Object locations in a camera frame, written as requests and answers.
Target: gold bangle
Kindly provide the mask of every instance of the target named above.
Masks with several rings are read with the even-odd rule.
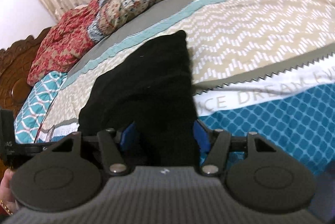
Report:
[[[3,203],[3,201],[1,199],[0,199],[0,205],[10,216],[13,215],[13,212],[11,210],[9,210],[9,208]]]

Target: human hand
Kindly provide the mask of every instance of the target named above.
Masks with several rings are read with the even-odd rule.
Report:
[[[0,200],[12,213],[16,212],[15,198],[9,186],[9,182],[13,175],[14,171],[7,169],[0,183]]]

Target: round black pad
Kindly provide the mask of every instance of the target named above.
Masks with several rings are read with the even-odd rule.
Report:
[[[284,153],[257,153],[234,165],[226,185],[243,205],[265,213],[289,213],[309,204],[315,192],[313,174]]]
[[[101,185],[95,165],[73,153],[50,153],[20,167],[11,180],[17,201],[41,212],[61,212],[90,200]]]

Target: finger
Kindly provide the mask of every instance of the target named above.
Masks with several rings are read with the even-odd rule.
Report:
[[[14,172],[10,169],[6,169],[5,174],[1,180],[0,187],[9,188],[9,182],[12,179]]]

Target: zigzag patterned bedsheet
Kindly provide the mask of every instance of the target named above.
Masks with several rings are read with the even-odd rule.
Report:
[[[146,40],[179,29],[188,35],[199,92],[194,98],[207,126],[234,135],[257,131],[314,173],[334,158],[335,0],[165,0],[100,42],[69,72],[36,141],[75,131],[99,75]],[[285,71],[302,64],[308,66]],[[284,73],[259,80],[269,72]],[[259,81],[239,83],[255,74]],[[217,88],[231,82],[237,84]]]

